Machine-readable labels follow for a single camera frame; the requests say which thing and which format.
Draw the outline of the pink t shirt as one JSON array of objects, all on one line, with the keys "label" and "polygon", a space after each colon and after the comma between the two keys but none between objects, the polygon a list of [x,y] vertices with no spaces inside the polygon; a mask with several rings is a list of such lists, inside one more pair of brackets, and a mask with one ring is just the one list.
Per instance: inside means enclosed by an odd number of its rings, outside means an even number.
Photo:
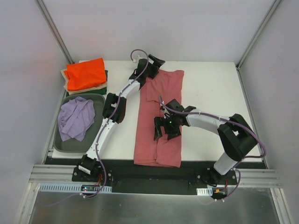
[{"label": "pink t shirt", "polygon": [[182,137],[169,139],[160,100],[182,102],[184,71],[160,70],[154,79],[147,78],[140,90],[134,164],[152,167],[180,167]]}]

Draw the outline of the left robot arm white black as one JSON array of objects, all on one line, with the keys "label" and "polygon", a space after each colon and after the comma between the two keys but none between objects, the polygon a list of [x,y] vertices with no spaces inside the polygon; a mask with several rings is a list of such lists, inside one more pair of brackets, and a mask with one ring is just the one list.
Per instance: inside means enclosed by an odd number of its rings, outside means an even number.
[{"label": "left robot arm white black", "polygon": [[83,177],[90,182],[97,180],[104,171],[100,163],[100,152],[105,149],[114,129],[124,120],[127,98],[138,92],[145,85],[147,78],[154,79],[161,66],[165,64],[164,60],[151,54],[146,58],[138,58],[136,62],[137,68],[134,69],[122,90],[107,95],[100,129],[78,164],[77,173],[82,173]]}]

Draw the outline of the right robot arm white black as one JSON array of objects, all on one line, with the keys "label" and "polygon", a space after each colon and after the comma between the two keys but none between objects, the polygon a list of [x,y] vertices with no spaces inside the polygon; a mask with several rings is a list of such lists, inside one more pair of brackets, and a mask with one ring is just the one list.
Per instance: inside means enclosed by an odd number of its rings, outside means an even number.
[{"label": "right robot arm white black", "polygon": [[260,140],[240,114],[221,117],[200,111],[194,106],[183,107],[176,99],[165,104],[159,99],[162,117],[155,117],[154,140],[166,135],[167,140],[181,136],[181,127],[197,127],[219,136],[224,152],[215,164],[202,174],[202,182],[217,186],[227,178],[227,173],[235,168]]}]

